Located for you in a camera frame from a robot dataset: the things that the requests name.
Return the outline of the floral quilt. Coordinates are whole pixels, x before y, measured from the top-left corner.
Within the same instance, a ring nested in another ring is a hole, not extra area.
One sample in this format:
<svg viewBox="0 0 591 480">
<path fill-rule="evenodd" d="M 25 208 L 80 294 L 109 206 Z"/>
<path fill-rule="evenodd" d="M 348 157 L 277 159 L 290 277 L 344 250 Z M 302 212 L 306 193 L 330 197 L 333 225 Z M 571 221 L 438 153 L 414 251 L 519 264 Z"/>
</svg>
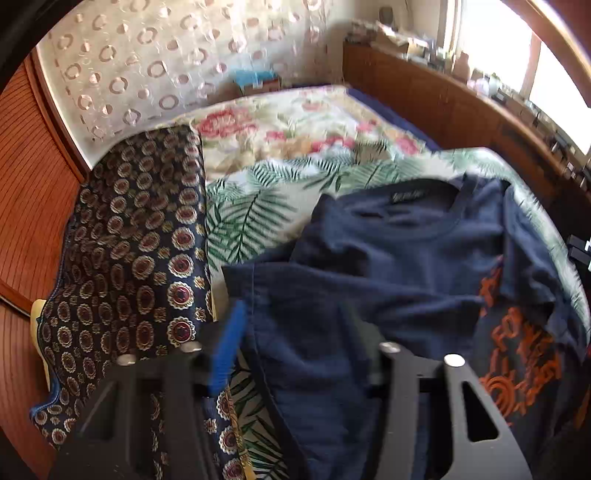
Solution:
<svg viewBox="0 0 591 480">
<path fill-rule="evenodd" d="M 247 96 L 195 109 L 170 123 L 200 135 L 209 181 L 263 160 L 349 152 L 363 143 L 384 141 L 404 155 L 432 151 L 346 89 L 329 85 Z"/>
</svg>

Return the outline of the palm leaf blanket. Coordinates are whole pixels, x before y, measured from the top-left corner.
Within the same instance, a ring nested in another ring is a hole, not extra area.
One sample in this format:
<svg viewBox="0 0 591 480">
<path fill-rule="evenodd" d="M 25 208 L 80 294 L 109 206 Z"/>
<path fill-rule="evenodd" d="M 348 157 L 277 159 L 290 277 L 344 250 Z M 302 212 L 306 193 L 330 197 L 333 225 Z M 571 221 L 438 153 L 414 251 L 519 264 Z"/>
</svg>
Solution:
<svg viewBox="0 0 591 480">
<path fill-rule="evenodd" d="M 215 302 L 223 306 L 231 299 L 223 275 L 226 266 L 252 261 L 266 251 L 297 240 L 322 196 L 340 198 L 415 179 L 448 181 L 465 175 L 501 179 L 514 186 L 516 201 L 546 245 L 589 339 L 588 308 L 555 225 L 527 184 L 490 151 L 387 157 L 367 163 L 346 156 L 270 160 L 212 183 L 207 188 L 207 229 Z M 240 414 L 240 425 L 256 476 L 293 479 L 287 473 L 266 402 L 243 354 L 231 386 L 236 401 L 247 406 Z"/>
</svg>

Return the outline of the long wooden cabinet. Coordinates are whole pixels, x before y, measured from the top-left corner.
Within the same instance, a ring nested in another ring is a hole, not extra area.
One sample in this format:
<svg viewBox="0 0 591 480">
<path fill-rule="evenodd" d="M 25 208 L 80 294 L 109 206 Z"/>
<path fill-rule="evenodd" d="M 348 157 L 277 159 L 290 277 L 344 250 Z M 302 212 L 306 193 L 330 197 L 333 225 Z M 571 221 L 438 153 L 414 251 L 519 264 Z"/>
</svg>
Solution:
<svg viewBox="0 0 591 480">
<path fill-rule="evenodd" d="M 429 67 L 359 43 L 342 43 L 342 76 L 445 150 L 486 147 L 560 214 L 590 214 L 590 194 L 515 114 Z"/>
</svg>

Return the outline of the navy printed t-shirt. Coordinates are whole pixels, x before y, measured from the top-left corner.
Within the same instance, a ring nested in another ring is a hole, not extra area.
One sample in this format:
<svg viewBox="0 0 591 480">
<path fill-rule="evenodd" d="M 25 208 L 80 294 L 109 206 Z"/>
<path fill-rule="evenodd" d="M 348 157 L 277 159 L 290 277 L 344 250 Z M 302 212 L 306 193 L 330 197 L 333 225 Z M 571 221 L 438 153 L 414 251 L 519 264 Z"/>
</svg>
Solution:
<svg viewBox="0 0 591 480">
<path fill-rule="evenodd" d="M 416 357 L 462 356 L 501 421 L 470 404 L 468 437 L 508 430 L 536 479 L 575 472 L 588 334 L 550 253 L 501 179 L 415 179 L 322 196 L 297 240 L 223 270 L 245 301 L 242 354 L 294 479 L 368 479 L 381 457 L 389 376 L 356 382 L 352 320 Z"/>
</svg>

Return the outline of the pink jug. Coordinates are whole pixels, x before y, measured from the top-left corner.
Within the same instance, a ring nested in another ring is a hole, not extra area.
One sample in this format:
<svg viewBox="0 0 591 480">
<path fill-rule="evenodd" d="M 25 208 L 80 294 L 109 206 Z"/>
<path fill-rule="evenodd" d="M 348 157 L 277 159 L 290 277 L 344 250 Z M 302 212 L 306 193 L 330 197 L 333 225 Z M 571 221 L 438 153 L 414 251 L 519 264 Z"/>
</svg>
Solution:
<svg viewBox="0 0 591 480">
<path fill-rule="evenodd" d="M 463 84 L 467 84 L 470 80 L 471 68 L 469 65 L 469 55 L 466 52 L 461 51 L 460 55 L 456 58 L 453 66 L 452 76 Z"/>
</svg>

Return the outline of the blue tissue box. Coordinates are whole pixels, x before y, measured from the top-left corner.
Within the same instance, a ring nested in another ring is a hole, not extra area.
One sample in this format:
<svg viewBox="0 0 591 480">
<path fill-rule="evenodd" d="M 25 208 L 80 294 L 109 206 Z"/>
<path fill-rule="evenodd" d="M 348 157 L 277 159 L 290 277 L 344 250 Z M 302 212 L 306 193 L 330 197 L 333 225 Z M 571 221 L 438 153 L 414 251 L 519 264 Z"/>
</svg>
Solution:
<svg viewBox="0 0 591 480">
<path fill-rule="evenodd" d="M 281 78 L 273 70 L 236 70 L 232 74 L 232 80 L 242 96 L 276 92 L 281 89 Z"/>
</svg>

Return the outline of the navy blue bed sheet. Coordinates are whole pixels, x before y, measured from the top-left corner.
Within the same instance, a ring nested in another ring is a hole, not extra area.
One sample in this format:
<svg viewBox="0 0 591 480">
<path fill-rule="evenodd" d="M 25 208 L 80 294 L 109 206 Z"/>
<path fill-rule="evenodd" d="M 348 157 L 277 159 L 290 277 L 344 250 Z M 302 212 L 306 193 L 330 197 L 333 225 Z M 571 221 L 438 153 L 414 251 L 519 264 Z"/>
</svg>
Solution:
<svg viewBox="0 0 591 480">
<path fill-rule="evenodd" d="M 373 97 L 370 97 L 369 95 L 363 93 L 360 90 L 356 90 L 355 88 L 346 89 L 346 93 L 348 93 L 349 96 L 352 96 L 353 98 L 355 98 L 356 100 L 361 102 L 363 105 L 369 107 L 370 110 L 373 110 L 375 113 L 377 113 L 379 116 L 381 116 L 388 123 L 390 123 L 396 127 L 399 127 L 403 130 L 407 130 L 407 131 L 411 132 L 415 137 L 424 141 L 426 143 L 426 146 L 428 149 L 430 149 L 432 151 L 440 151 L 441 150 L 441 147 L 433 139 L 431 139 L 427 134 L 425 134 L 422 130 L 420 130 L 414 124 L 412 124 L 411 122 L 409 122 L 408 120 L 406 120 L 405 118 L 403 118 L 402 116 L 400 116 L 399 114 L 394 112 L 394 110 L 392 108 L 381 103 L 379 100 L 377 100 Z"/>
</svg>

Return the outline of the circle-pattern sheer curtain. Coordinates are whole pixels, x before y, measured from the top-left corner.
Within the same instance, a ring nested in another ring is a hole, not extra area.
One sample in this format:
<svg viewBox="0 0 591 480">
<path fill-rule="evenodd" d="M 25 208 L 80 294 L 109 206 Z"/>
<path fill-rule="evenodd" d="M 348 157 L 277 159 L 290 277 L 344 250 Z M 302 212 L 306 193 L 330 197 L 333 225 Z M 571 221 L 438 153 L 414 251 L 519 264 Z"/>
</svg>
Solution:
<svg viewBox="0 0 591 480">
<path fill-rule="evenodd" d="M 240 70 L 335 77 L 352 1 L 84 1 L 37 44 L 53 103 L 84 164 L 117 142 L 228 98 Z"/>
</svg>

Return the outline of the navy circle-pattern folded fabric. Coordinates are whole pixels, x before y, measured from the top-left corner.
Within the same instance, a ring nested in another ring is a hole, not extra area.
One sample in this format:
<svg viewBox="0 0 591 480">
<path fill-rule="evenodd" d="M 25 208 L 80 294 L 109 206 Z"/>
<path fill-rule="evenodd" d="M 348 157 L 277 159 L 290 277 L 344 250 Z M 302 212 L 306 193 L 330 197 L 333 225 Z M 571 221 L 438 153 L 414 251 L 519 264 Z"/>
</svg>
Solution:
<svg viewBox="0 0 591 480">
<path fill-rule="evenodd" d="M 49 399 L 31 417 L 53 479 L 242 479 L 228 384 L 209 395 L 201 137 L 186 125 L 115 145 L 81 186 L 38 320 Z"/>
</svg>

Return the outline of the cardboard box on cabinet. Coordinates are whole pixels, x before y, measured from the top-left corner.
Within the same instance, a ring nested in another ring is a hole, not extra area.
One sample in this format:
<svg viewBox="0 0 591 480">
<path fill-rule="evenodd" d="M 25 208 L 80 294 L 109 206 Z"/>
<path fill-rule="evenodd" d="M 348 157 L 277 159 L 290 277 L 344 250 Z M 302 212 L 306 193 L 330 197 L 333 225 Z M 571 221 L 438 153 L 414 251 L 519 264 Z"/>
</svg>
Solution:
<svg viewBox="0 0 591 480">
<path fill-rule="evenodd" d="M 370 41 L 370 46 L 391 54 L 415 56 L 422 56 L 430 48 L 426 40 L 396 32 L 380 22 L 376 23 L 376 36 Z"/>
</svg>

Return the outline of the window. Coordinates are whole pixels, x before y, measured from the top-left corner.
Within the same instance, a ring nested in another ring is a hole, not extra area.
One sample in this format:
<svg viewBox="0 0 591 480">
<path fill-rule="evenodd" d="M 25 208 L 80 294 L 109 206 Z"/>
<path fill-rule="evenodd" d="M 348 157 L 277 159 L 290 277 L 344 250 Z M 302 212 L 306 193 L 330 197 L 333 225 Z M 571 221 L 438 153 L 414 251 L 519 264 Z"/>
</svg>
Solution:
<svg viewBox="0 0 591 480">
<path fill-rule="evenodd" d="M 549 120 L 564 134 L 569 146 L 590 152 L 590 107 L 524 19 L 502 1 L 445 1 L 440 17 L 453 66 L 461 51 L 469 55 L 469 88 L 522 101 L 536 120 Z"/>
</svg>

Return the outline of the wooden louvered wardrobe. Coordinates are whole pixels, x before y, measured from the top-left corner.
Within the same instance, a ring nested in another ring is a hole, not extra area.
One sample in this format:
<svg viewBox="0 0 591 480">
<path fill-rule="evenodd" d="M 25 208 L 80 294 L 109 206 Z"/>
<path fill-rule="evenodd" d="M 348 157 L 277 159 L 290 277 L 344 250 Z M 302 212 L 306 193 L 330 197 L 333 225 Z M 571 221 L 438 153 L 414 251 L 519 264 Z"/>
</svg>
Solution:
<svg viewBox="0 0 591 480">
<path fill-rule="evenodd" d="M 54 286 L 63 234 L 88 168 L 31 51 L 1 93 L 1 428 L 39 479 L 55 457 L 29 419 L 48 396 L 32 340 L 34 301 Z"/>
</svg>

